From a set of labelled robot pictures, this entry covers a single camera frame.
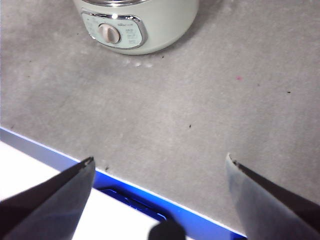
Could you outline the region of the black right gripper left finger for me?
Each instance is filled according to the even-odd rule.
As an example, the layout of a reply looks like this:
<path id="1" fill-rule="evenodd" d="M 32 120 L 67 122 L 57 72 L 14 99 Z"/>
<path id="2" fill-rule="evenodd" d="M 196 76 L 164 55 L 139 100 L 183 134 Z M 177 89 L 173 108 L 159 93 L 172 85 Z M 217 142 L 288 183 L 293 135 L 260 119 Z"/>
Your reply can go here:
<path id="1" fill-rule="evenodd" d="M 49 180 L 0 202 L 2 240 L 71 240 L 96 175 L 88 157 Z"/>

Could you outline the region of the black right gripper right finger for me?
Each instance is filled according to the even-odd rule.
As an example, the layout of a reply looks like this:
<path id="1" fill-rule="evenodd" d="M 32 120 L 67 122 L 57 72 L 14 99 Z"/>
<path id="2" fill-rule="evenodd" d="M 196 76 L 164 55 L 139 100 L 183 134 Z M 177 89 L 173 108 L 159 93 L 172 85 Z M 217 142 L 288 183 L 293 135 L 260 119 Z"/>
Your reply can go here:
<path id="1" fill-rule="evenodd" d="M 239 161 L 225 159 L 229 192 L 249 240 L 318 240 L 320 206 Z"/>

